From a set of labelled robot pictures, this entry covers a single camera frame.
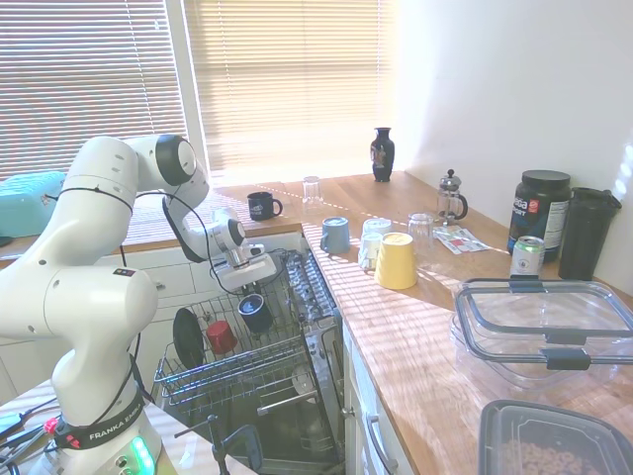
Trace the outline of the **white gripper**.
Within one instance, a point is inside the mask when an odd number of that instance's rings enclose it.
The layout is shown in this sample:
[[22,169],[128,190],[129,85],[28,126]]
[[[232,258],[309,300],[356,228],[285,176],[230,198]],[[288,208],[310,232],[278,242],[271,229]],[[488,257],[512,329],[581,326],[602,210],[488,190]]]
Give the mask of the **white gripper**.
[[259,280],[274,276],[277,267],[268,253],[263,253],[250,259],[244,266],[233,268],[228,264],[216,267],[219,283],[226,291],[234,291],[241,288],[241,295],[248,295],[247,284],[253,283],[254,291],[262,294]]

